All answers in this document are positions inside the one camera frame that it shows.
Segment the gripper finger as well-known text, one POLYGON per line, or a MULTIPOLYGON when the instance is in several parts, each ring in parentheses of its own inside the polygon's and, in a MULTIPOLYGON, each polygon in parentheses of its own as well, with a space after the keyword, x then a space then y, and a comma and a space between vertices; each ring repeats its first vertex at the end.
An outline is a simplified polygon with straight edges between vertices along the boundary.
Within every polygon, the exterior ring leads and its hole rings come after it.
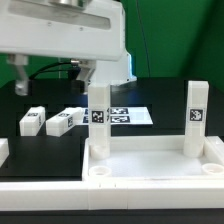
POLYGON ((78 63, 80 72, 77 76, 77 80, 88 83, 96 70, 96 61, 95 60, 81 60, 78 63))
POLYGON ((19 96, 27 96, 29 78, 25 67, 28 65, 28 57, 23 54, 9 54, 7 62, 12 66, 15 74, 15 93, 19 96))

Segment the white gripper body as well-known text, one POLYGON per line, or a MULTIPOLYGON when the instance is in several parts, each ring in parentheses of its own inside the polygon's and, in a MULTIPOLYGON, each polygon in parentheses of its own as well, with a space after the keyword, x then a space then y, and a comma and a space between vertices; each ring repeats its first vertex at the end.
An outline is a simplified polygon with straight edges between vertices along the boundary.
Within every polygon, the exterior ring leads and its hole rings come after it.
POLYGON ((118 60, 125 50, 125 13, 114 0, 82 9, 55 0, 0 0, 0 52, 118 60))

